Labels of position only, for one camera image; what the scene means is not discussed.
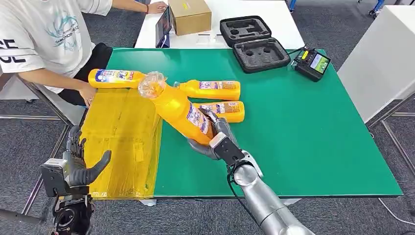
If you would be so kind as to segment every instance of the green cutting mat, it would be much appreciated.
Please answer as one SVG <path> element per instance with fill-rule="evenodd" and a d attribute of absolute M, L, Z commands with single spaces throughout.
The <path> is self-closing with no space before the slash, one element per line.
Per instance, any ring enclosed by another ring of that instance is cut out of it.
<path fill-rule="evenodd" d="M 331 65 L 314 83 L 291 67 L 245 74 L 230 49 L 115 49 L 107 68 L 240 81 L 245 120 L 232 130 L 281 197 L 402 195 Z M 226 174 L 163 124 L 155 197 L 232 196 Z"/>

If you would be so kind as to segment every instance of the yellow plastic bottle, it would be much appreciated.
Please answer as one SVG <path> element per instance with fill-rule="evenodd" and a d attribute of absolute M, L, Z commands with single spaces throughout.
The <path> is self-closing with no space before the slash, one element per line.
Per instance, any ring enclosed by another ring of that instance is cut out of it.
<path fill-rule="evenodd" d="M 188 99 L 186 94 L 165 83 L 159 72 L 150 72 L 138 85 L 141 96 L 149 98 L 156 112 L 182 135 L 208 145 L 213 138 L 212 123 Z"/>
<path fill-rule="evenodd" d="M 126 70 L 92 70 L 88 82 L 95 88 L 137 88 L 145 74 Z"/>
<path fill-rule="evenodd" d="M 239 100 L 241 83 L 237 81 L 197 81 L 175 82 L 174 86 L 192 98 Z"/>
<path fill-rule="evenodd" d="M 211 110 L 216 113 L 218 117 L 224 118 L 228 122 L 242 122 L 245 118 L 244 103 L 241 101 L 193 104 L 196 108 Z"/>

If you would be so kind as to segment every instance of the bottle label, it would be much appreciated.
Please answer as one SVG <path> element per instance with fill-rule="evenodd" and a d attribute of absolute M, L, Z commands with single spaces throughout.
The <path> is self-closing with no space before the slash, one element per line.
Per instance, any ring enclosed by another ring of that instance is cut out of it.
<path fill-rule="evenodd" d="M 199 89 L 202 90 L 219 90 L 219 89 L 235 89 L 236 84 L 232 81 L 221 82 L 199 82 Z"/>
<path fill-rule="evenodd" d="M 238 103 L 236 102 L 226 102 L 221 104 L 202 104 L 200 108 L 211 110 L 216 114 L 224 113 L 237 113 L 240 111 Z"/>
<path fill-rule="evenodd" d="M 97 82 L 129 82 L 133 80 L 134 71 L 98 70 L 95 75 Z"/>
<path fill-rule="evenodd" d="M 203 134 L 208 133 L 209 129 L 209 120 L 208 118 L 196 109 L 193 104 L 190 105 L 189 112 L 187 113 L 187 120 L 189 120 L 193 125 L 197 126 Z"/>

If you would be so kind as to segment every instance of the person's arm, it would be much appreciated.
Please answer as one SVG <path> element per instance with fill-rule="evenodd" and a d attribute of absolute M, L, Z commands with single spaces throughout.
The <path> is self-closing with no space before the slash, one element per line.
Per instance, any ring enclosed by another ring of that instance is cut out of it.
<path fill-rule="evenodd" d="M 166 9 L 167 5 L 166 3 L 159 1 L 148 5 L 147 8 L 147 5 L 135 0 L 113 0 L 113 7 L 129 11 L 157 14 L 163 12 Z"/>
<path fill-rule="evenodd" d="M 10 10 L 3 8 L 0 8 L 0 19 L 0 67 L 3 73 L 17 73 L 22 79 L 40 85 L 77 90 L 89 106 L 95 88 L 46 70 L 22 22 Z"/>
<path fill-rule="evenodd" d="M 90 106 L 96 92 L 96 89 L 87 82 L 65 77 L 47 69 L 20 72 L 19 76 L 28 82 L 79 91 L 87 107 Z"/>
<path fill-rule="evenodd" d="M 82 12 L 103 16 L 108 14 L 111 7 L 150 14 L 161 13 L 167 7 L 167 5 L 162 1 L 155 2 L 150 5 L 146 5 L 135 0 L 77 0 L 77 2 Z"/>

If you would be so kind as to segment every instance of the yellow plastic bag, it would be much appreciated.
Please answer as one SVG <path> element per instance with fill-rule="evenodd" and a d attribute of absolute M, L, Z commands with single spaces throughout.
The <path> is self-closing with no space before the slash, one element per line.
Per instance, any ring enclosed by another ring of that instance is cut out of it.
<path fill-rule="evenodd" d="M 81 128 L 85 161 L 93 166 L 106 150 L 111 161 L 90 185 L 94 199 L 145 199 L 154 193 L 161 118 L 135 89 L 99 89 Z"/>

